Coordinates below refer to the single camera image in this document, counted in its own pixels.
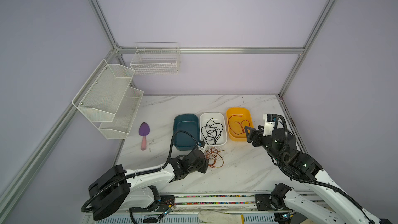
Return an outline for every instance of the mesh shelf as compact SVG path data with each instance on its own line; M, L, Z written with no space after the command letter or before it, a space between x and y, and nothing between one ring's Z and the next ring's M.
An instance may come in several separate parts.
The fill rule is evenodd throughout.
M127 138L143 94L141 90L128 87L113 121L102 122L98 130L107 139Z
M113 121L130 85L134 70L120 64L107 64L80 102L72 103L89 121Z
M180 67L177 42L136 42L130 66L135 75L176 75Z

